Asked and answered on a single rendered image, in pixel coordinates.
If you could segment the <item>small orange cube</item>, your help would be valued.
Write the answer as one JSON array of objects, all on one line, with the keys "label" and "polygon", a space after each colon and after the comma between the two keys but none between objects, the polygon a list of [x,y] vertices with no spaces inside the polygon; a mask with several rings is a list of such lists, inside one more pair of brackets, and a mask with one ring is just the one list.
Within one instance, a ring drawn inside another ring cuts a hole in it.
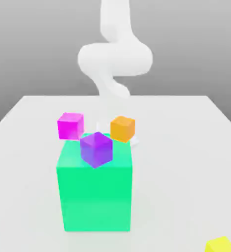
[{"label": "small orange cube", "polygon": [[110,123],[112,139],[127,143],[135,134],[135,119],[118,116]]}]

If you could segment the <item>small purple cube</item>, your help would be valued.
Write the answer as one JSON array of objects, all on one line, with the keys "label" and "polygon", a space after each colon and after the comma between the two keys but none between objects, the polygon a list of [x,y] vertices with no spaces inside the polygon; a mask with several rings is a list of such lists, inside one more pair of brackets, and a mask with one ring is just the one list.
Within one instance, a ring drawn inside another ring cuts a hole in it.
[{"label": "small purple cube", "polygon": [[92,168],[113,160],[113,141],[97,131],[80,139],[80,155]]}]

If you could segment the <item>small magenta cube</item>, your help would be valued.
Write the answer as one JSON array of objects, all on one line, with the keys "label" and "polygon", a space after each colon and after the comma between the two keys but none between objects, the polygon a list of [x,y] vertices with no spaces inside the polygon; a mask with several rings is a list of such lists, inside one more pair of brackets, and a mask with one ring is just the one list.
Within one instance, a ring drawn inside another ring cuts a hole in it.
[{"label": "small magenta cube", "polygon": [[57,125],[59,139],[79,140],[84,133],[84,116],[80,113],[63,113]]}]

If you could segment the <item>small yellow cube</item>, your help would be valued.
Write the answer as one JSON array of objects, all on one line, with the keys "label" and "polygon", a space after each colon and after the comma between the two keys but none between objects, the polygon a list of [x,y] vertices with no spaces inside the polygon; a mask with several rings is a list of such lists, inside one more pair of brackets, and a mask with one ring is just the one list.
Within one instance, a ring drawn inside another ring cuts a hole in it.
[{"label": "small yellow cube", "polygon": [[231,242],[225,236],[209,240],[204,252],[231,252]]}]

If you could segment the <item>large green box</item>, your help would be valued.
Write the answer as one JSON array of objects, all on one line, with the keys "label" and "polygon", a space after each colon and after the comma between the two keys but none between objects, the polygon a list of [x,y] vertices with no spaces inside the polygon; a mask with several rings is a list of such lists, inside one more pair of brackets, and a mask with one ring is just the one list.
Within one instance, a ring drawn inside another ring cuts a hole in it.
[{"label": "large green box", "polygon": [[113,141],[113,160],[92,168],[80,156],[79,141],[65,141],[57,178],[66,232],[119,231],[131,228],[132,150]]}]

